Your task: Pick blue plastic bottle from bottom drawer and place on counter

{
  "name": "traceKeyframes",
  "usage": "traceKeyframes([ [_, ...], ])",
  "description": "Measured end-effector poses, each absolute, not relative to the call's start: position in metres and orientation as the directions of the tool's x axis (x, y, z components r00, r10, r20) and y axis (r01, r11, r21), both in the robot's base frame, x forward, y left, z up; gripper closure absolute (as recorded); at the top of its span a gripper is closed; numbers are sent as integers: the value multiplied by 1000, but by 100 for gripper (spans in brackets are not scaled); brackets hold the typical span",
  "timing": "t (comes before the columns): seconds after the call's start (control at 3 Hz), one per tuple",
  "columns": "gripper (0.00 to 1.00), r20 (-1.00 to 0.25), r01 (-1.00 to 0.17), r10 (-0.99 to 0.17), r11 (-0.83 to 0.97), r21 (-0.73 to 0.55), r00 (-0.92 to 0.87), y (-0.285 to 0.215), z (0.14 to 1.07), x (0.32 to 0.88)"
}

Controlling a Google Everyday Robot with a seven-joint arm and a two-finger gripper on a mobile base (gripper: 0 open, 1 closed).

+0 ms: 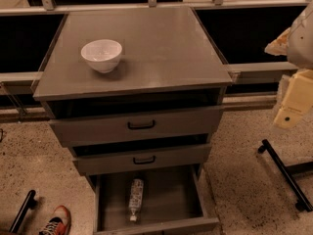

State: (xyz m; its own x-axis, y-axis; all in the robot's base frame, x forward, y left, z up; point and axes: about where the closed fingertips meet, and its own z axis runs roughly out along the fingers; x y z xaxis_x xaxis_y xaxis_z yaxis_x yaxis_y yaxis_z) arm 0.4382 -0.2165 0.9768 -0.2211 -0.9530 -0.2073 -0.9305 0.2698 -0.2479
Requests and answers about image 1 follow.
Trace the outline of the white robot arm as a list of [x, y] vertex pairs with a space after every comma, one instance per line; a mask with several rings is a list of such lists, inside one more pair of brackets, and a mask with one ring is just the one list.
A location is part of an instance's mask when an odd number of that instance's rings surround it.
[[265, 47], [270, 55], [285, 55], [298, 71], [289, 78], [288, 88], [274, 118], [274, 124], [296, 126], [313, 107], [313, 1], [275, 40]]

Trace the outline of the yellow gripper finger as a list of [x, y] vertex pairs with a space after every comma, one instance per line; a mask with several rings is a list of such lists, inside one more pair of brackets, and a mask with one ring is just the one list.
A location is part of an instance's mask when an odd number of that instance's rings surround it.
[[290, 28], [287, 28], [283, 31], [275, 40], [265, 47], [264, 52], [273, 56], [285, 56], [287, 54], [290, 30]]
[[283, 75], [277, 94], [274, 125], [282, 129], [295, 127], [313, 107], [313, 70]]

